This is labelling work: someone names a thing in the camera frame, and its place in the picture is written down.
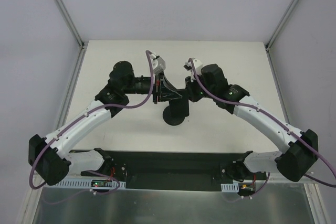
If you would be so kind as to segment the black round-base phone stand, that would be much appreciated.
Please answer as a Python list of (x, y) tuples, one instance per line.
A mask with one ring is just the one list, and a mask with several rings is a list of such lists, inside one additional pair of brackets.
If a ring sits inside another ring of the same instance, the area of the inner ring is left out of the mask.
[(170, 106), (167, 106), (163, 110), (162, 116), (163, 116), (164, 122), (170, 126), (178, 126), (182, 124), (185, 120), (185, 117), (180, 117), (180, 118), (173, 117), (171, 114)]

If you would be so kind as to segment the black smartphone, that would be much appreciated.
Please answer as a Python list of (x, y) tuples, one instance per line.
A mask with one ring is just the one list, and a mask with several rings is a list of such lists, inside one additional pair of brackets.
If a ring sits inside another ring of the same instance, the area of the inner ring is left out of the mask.
[(171, 116), (174, 119), (181, 119), (190, 115), (187, 89), (179, 89), (178, 94), (181, 95), (179, 99), (171, 100), (169, 102)]

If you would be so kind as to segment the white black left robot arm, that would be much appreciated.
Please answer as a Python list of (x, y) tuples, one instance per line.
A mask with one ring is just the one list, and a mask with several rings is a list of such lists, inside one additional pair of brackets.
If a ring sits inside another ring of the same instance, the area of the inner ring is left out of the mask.
[(123, 109), (139, 108), (148, 100), (168, 102), (163, 111), (167, 124), (179, 125), (188, 116), (185, 89), (173, 87), (164, 75), (164, 61), (150, 60), (150, 76), (136, 77), (128, 61), (117, 62), (105, 87), (94, 100), (69, 123), (48, 135), (34, 135), (28, 144), (28, 162), (33, 172), (53, 186), (68, 174), (112, 176), (112, 157), (101, 148), (74, 153), (72, 149), (99, 125)]

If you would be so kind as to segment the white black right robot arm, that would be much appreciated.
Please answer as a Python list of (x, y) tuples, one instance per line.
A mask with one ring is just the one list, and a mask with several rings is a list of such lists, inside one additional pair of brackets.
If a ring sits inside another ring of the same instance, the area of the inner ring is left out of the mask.
[(191, 73), (185, 81), (192, 102), (212, 99), (219, 108), (245, 120), (277, 147), (274, 152), (245, 152), (225, 168), (228, 177), (242, 182), (254, 173), (270, 172), (298, 182), (318, 160), (318, 136), (314, 131), (304, 132), (271, 115), (244, 88), (229, 84), (217, 64), (204, 66), (199, 60), (190, 59), (184, 68)]

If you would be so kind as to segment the aluminium left frame post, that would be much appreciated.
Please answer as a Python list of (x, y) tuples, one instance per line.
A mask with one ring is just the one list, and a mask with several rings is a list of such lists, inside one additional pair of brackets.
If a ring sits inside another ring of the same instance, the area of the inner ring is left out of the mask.
[(70, 33), (72, 34), (73, 38), (75, 39), (77, 45), (79, 46), (80, 49), (83, 49), (85, 47), (85, 42), (82, 39), (82, 37), (79, 34), (79, 31), (71, 18), (63, 0), (54, 0), (66, 26), (68, 27)]

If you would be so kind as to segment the aluminium frame post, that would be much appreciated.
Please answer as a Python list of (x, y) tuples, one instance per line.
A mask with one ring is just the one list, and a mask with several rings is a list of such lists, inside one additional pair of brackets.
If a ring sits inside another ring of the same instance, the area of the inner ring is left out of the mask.
[(54, 0), (66, 26), (68, 27), (70, 33), (72, 34), (73, 38), (75, 39), (77, 45), (79, 46), (80, 49), (83, 49), (85, 47), (85, 42), (82, 39), (82, 37), (79, 34), (79, 31), (71, 18), (63, 0)]
[(291, 0), (290, 1), (289, 5), (287, 6), (285, 12), (283, 13), (283, 15), (282, 15), (282, 17), (280, 19), (280, 21), (278, 22), (275, 30), (271, 34), (271, 36), (270, 36), (269, 40), (267, 41), (267, 43), (265, 44), (265, 50), (267, 52), (272, 48), (273, 44), (277, 40), (277, 38), (280, 35), (281, 31), (284, 29), (285, 25), (289, 21), (291, 15), (295, 11), (295, 8), (297, 7), (297, 5), (299, 4), (300, 1), (301, 0)]

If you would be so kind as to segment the aluminium right frame post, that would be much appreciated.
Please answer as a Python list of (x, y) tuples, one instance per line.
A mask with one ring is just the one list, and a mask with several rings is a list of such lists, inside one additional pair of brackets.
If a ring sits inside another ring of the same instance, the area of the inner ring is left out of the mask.
[(275, 30), (271, 34), (271, 36), (270, 36), (269, 40), (267, 41), (267, 43), (265, 44), (265, 50), (267, 52), (272, 48), (273, 44), (277, 40), (277, 38), (280, 35), (281, 31), (284, 29), (285, 25), (289, 21), (291, 15), (295, 11), (295, 8), (297, 7), (297, 5), (299, 4), (300, 1), (301, 0), (291, 0), (290, 1), (289, 5), (287, 6), (285, 12), (283, 13), (283, 15), (282, 15), (282, 17), (280, 19), (280, 21), (278, 22)]

